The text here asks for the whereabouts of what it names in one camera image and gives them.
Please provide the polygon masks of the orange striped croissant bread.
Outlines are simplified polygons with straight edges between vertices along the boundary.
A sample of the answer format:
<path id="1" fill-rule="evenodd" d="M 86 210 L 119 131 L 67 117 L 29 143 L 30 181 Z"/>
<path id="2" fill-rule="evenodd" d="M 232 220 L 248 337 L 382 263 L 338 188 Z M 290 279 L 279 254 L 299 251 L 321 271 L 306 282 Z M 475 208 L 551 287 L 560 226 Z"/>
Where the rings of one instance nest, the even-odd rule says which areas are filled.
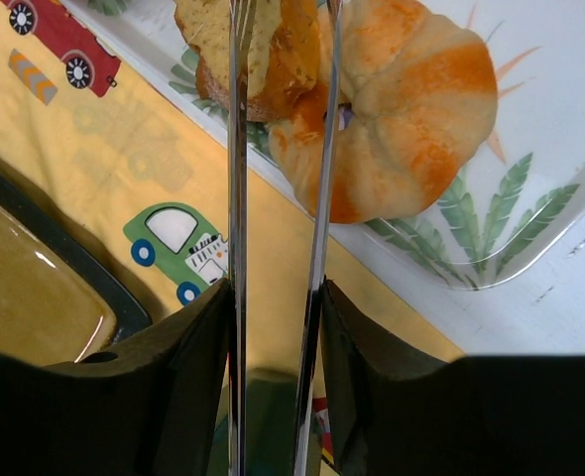
<path id="1" fill-rule="evenodd" d="M 341 102 L 331 219 L 417 215 L 491 134 L 497 80 L 483 39 L 416 1 L 342 8 Z"/>

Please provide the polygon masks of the sliced brown bread loaf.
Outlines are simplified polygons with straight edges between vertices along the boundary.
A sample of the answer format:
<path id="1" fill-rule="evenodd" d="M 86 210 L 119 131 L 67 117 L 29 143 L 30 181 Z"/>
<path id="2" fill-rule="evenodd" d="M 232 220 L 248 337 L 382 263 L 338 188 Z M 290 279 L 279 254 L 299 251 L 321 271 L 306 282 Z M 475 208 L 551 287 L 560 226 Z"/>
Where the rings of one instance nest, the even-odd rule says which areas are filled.
<path id="1" fill-rule="evenodd" d="M 195 86 L 202 99 L 230 104 L 229 3 L 175 3 L 175 23 L 198 54 Z M 258 1 L 248 51 L 248 111 L 252 122 L 273 122 L 292 113 L 297 98 L 314 88 L 319 69 L 315 1 Z"/>

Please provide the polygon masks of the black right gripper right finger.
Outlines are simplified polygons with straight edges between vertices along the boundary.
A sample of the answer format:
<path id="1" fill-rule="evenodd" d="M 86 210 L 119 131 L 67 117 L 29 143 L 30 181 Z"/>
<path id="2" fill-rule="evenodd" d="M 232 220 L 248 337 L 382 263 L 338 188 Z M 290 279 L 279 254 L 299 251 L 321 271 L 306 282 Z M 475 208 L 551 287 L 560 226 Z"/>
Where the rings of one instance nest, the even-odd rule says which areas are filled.
<path id="1" fill-rule="evenodd" d="M 439 360 L 333 282 L 321 342 L 342 475 L 585 475 L 585 355 Z"/>

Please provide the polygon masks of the silver metal tongs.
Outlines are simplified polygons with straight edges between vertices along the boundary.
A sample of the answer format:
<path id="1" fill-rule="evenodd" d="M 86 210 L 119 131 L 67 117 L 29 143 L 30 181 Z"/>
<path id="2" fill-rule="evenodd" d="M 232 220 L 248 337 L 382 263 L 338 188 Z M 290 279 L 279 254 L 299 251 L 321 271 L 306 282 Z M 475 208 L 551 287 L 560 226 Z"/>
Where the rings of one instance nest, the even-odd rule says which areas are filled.
<path id="1" fill-rule="evenodd" d="M 235 316 L 229 334 L 229 473 L 246 473 L 246 285 L 247 285 L 247 134 L 248 51 L 252 38 L 256 3 L 229 3 L 229 108 L 228 108 L 228 200 L 229 279 L 234 293 Z M 308 291 L 302 333 L 300 369 L 296 384 L 294 452 L 292 473 L 306 475 L 310 449 L 312 384 L 321 318 L 321 292 L 325 282 L 325 260 L 333 189 L 335 136 L 338 132 L 338 99 L 342 57 L 342 3 L 329 1 L 333 53 L 328 89 L 327 117 L 322 166 L 314 219 Z"/>

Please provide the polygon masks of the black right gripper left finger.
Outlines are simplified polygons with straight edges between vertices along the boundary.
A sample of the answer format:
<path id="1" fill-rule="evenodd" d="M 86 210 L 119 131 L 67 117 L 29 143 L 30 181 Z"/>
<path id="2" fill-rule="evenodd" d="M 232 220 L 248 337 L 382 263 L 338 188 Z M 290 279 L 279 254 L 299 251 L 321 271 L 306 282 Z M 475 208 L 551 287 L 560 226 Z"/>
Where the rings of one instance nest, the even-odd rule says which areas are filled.
<path id="1" fill-rule="evenodd" d="M 0 475 L 202 475 L 227 354 L 231 288 L 80 362 L 0 354 Z"/>

